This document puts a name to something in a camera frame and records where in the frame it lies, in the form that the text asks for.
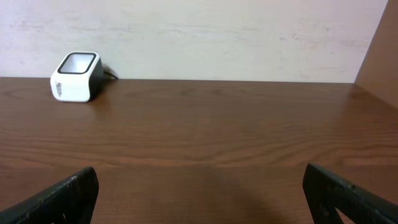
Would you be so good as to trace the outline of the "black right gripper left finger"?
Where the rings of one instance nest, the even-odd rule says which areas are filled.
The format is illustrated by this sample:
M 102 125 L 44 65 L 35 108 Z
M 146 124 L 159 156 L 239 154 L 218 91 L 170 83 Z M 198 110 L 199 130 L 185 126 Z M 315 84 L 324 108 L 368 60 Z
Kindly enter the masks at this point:
M 99 182 L 86 167 L 1 212 L 1 223 L 91 223 Z

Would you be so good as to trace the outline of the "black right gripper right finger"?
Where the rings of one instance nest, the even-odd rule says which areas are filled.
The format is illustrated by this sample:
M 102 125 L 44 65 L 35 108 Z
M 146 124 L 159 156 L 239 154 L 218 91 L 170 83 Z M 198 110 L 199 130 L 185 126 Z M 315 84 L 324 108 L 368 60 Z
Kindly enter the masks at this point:
M 339 213 L 354 223 L 397 224 L 397 205 L 309 163 L 303 191 L 315 224 L 343 224 Z

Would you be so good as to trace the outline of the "white barcode scanner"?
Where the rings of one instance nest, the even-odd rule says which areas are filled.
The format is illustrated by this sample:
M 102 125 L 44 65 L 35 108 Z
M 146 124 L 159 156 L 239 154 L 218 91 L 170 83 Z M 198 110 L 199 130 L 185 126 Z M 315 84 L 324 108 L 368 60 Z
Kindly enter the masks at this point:
M 53 97 L 64 102 L 88 102 L 102 90 L 104 70 L 96 52 L 71 52 L 50 77 Z

